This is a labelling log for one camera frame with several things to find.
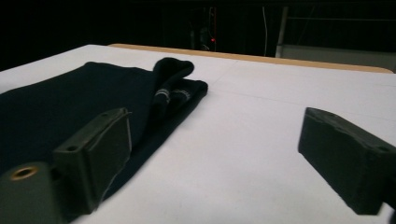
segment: dark background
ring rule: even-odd
[[[207,2],[209,1],[204,4],[165,4],[164,1],[145,4],[142,1],[136,3],[128,0],[5,2],[1,6],[3,13],[0,18],[0,70],[87,44],[125,43],[264,54],[262,5]],[[396,51],[396,6],[393,2],[294,2],[291,5],[265,5],[267,56],[275,56],[283,6],[290,7],[291,18],[287,21],[285,44]],[[212,37],[216,38],[216,45],[210,41]]]

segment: table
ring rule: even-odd
[[[347,65],[317,68],[153,50],[89,45],[0,73],[3,92],[88,61],[151,70],[161,58],[175,57],[194,63],[187,78],[208,83],[206,98],[138,174],[75,223],[388,222],[386,204],[377,217],[355,215],[297,145],[307,106],[338,114],[396,145],[396,76],[382,69],[345,70]]]

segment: cloth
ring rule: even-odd
[[[0,94],[0,175],[30,161],[53,163],[52,151],[97,115],[125,107],[132,154],[106,193],[128,181],[199,104],[207,84],[184,77],[191,62],[158,61],[153,71],[86,63],[76,70]]]

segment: dark cloth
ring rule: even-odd
[[[191,62],[158,61],[153,71],[86,63],[76,70],[0,94],[0,175],[14,166],[53,163],[52,151],[97,115],[125,107],[131,159],[106,196],[128,181],[207,93],[184,77]]]

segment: white table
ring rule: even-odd
[[[209,92],[118,193],[75,223],[387,223],[360,217],[298,153],[307,106],[396,145],[396,76],[89,45],[0,73],[0,92],[85,62],[194,63]]]

